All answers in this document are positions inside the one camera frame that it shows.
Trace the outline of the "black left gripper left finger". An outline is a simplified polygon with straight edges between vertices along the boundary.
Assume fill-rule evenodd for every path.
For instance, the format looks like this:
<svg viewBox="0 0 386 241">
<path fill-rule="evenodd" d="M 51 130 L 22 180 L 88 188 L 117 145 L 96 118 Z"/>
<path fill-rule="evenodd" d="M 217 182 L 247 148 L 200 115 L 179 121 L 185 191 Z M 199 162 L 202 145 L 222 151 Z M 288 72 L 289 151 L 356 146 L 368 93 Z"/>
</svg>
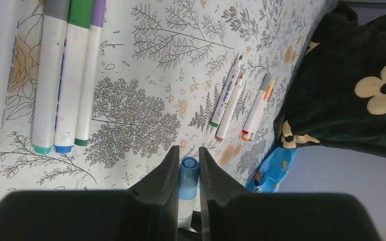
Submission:
<svg viewBox="0 0 386 241">
<path fill-rule="evenodd" d="M 0 201 L 0 240 L 176 240 L 179 147 L 126 190 L 17 191 Z"/>
</svg>

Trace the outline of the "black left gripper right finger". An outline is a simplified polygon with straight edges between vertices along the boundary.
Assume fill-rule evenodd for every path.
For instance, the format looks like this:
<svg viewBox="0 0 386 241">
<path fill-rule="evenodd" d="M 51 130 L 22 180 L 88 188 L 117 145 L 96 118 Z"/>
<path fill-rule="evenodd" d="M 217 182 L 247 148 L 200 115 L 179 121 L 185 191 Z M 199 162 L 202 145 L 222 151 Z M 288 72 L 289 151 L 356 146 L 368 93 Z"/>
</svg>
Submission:
<svg viewBox="0 0 386 241">
<path fill-rule="evenodd" d="M 364 206 L 342 193 L 254 193 L 199 149 L 203 240 L 380 240 Z"/>
</svg>

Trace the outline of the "light blue pen cap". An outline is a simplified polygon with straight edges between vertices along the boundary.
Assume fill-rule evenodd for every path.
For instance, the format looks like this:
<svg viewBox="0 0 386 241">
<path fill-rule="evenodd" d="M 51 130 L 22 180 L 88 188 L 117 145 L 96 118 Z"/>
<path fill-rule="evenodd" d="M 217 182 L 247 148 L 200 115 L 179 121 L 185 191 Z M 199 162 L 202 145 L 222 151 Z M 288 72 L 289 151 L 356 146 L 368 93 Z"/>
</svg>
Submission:
<svg viewBox="0 0 386 241">
<path fill-rule="evenodd" d="M 200 164 L 193 157 L 184 157 L 179 168 L 179 199 L 192 200 L 196 198 Z"/>
</svg>

